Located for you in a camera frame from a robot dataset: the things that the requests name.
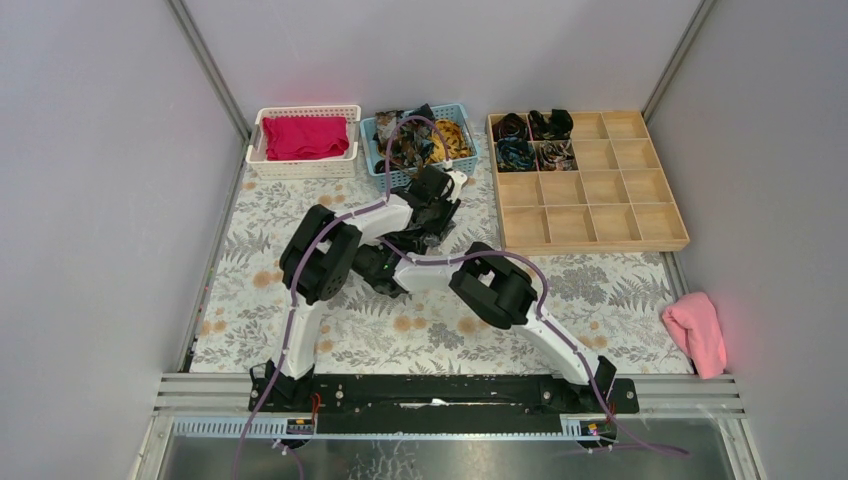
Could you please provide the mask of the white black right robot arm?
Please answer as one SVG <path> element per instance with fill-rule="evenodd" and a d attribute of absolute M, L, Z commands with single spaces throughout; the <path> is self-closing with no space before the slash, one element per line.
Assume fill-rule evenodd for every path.
<path fill-rule="evenodd" d="M 527 339 L 573 386 L 575 402 L 597 412 L 613 398 L 617 369 L 571 334 L 545 306 L 550 286 L 518 254 L 475 242 L 460 256 L 404 253 L 383 240 L 359 248 L 352 270 L 375 291 L 397 297 L 450 290 L 481 320 Z"/>

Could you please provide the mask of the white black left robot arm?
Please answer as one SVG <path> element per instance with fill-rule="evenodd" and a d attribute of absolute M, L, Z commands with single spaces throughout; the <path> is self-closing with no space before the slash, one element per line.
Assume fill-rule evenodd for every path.
<path fill-rule="evenodd" d="M 409 184 L 363 206 L 335 212 L 315 205 L 307 211 L 279 260 L 289 313 L 279 357 L 266 363 L 256 399 L 288 411 L 307 404 L 318 309 L 350 274 L 391 298 L 426 289 L 418 263 L 451 230 L 467 180 L 461 171 L 427 166 Z"/>

